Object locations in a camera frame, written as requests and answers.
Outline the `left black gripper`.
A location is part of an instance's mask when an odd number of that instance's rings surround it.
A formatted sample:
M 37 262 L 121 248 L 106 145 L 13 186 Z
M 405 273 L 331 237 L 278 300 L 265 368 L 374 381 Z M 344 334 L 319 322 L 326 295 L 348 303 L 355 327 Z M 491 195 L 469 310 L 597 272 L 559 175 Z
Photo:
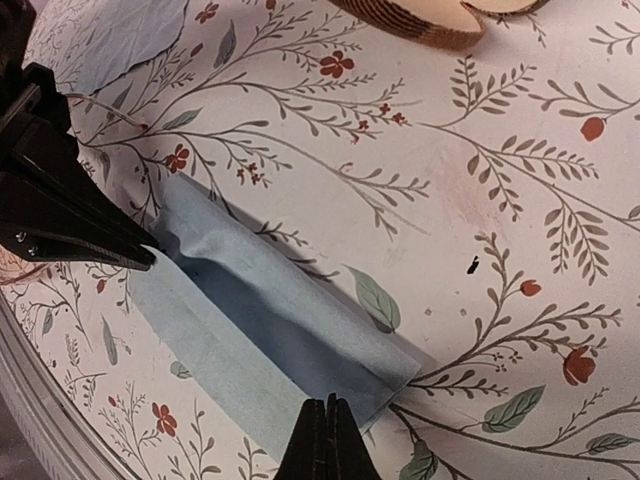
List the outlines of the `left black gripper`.
M 64 236 L 91 227 L 141 234 L 79 163 L 53 72 L 37 63 L 22 69 L 36 16 L 30 1 L 1 0 L 1 222 Z

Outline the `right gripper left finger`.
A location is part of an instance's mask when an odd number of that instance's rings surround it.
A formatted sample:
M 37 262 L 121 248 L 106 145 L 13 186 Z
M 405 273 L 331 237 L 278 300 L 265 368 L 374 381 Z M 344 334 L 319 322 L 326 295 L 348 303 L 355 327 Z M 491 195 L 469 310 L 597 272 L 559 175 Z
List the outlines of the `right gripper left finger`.
M 321 400 L 306 400 L 299 412 L 274 480 L 322 480 L 327 476 L 326 410 Z

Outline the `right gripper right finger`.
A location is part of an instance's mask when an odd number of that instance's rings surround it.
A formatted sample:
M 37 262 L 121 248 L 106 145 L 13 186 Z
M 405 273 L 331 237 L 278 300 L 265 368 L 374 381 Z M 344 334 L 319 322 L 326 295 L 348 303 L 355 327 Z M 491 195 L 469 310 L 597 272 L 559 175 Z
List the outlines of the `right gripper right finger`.
M 348 402 L 335 393 L 329 395 L 327 402 L 327 478 L 379 478 Z

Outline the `brown striped glasses case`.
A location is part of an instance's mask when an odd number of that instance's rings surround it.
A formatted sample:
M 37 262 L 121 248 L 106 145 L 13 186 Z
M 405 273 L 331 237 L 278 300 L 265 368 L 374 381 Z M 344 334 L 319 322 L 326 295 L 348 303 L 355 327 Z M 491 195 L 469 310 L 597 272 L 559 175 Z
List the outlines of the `brown striped glasses case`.
M 533 13 L 547 0 L 333 0 L 367 25 L 414 43 L 448 51 L 469 49 L 484 37 L 486 19 Z

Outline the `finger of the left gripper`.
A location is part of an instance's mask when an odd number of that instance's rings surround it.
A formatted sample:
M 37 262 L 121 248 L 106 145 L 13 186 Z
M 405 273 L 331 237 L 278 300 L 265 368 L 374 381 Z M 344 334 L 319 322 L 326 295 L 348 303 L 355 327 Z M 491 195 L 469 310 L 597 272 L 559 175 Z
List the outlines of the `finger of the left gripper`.
M 2 221 L 1 246 L 28 262 L 97 262 L 146 271 L 156 261 L 150 250 L 156 239 L 145 231 L 122 236 L 91 227 L 64 236 Z

